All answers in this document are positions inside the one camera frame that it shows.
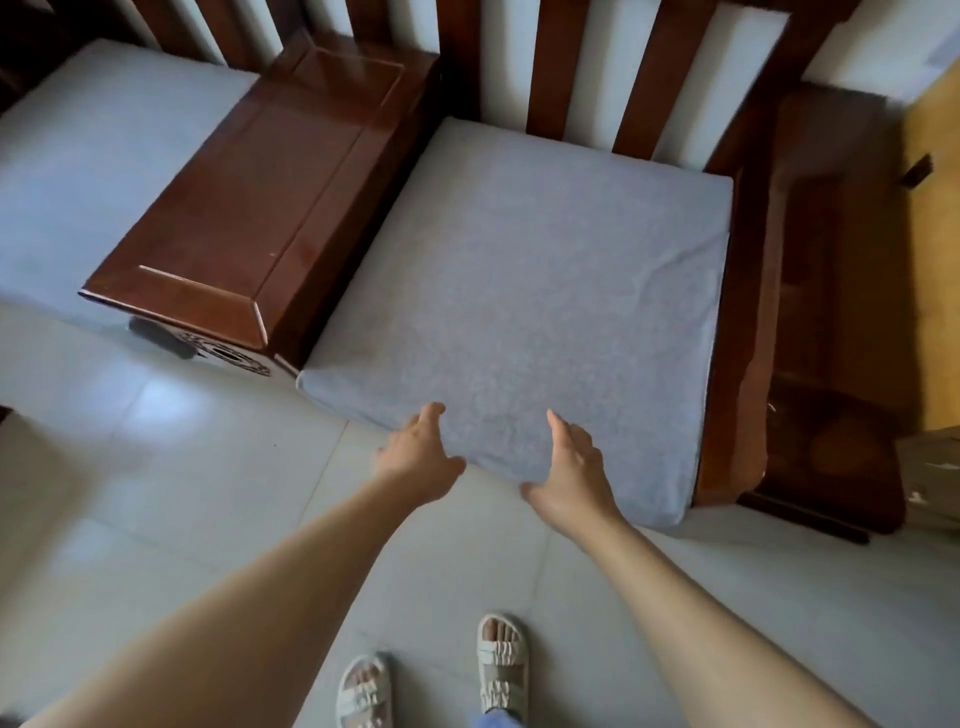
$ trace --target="foot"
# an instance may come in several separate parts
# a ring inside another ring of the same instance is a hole
[[[527,723],[530,657],[527,641],[506,617],[487,615],[480,622],[480,701],[484,713],[497,708]]]
[[[357,658],[340,681],[339,728],[391,728],[390,674],[378,655]]]

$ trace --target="tiled floor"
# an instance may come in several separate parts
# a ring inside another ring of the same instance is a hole
[[[67,691],[323,512],[384,437],[295,392],[8,306],[0,402],[21,413],[0,428],[0,711]],[[740,509],[694,512],[653,537],[882,723],[960,715],[960,548],[920,533],[859,548]],[[683,724],[603,577],[513,484],[471,467],[387,546],[298,726],[333,724],[343,664],[372,647],[395,656],[400,726],[464,725],[478,701],[474,629],[490,609],[529,626],[536,724]]]

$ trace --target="forearm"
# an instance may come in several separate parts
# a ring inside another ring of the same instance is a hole
[[[692,726],[870,725],[627,523],[598,521],[578,541],[629,605]]]
[[[372,481],[229,575],[32,728],[291,725],[373,562],[413,510],[396,485]]]

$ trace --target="sandal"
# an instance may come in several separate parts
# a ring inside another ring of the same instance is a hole
[[[377,674],[372,680],[348,687],[347,680],[358,665],[376,667]],[[383,717],[373,715],[373,709],[378,705],[385,706]],[[380,655],[360,655],[347,666],[344,676],[340,678],[340,687],[337,689],[338,728],[346,728],[348,718],[358,716],[361,717],[360,722],[354,722],[351,728],[394,728],[390,672]]]
[[[496,619],[514,630],[509,642],[491,642],[484,627]],[[503,615],[486,615],[477,628],[477,659],[480,663],[480,704],[483,712],[500,708],[528,725],[530,703],[530,650],[523,631]]]

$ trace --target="blue pants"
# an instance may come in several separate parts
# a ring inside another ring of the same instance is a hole
[[[477,718],[473,728],[523,728],[523,725],[516,722],[514,717],[506,711],[494,708]]]

